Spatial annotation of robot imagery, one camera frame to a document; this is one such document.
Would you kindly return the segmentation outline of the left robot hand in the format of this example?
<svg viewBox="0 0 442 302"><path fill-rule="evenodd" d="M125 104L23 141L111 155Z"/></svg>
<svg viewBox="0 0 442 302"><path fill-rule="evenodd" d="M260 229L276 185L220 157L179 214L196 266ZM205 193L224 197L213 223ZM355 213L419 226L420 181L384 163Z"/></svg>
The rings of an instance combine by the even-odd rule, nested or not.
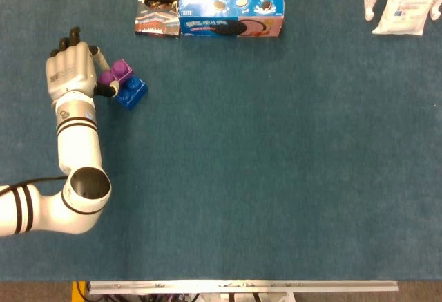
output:
<svg viewBox="0 0 442 302"><path fill-rule="evenodd" d="M46 60L46 80L52 104L71 91L89 97L115 97L118 94L117 81L109 85L97 81L95 67L102 71L109 71L111 67L98 46L80 39L80 32L79 26L71 28L69 36L60 39L59 47L52 50Z"/></svg>

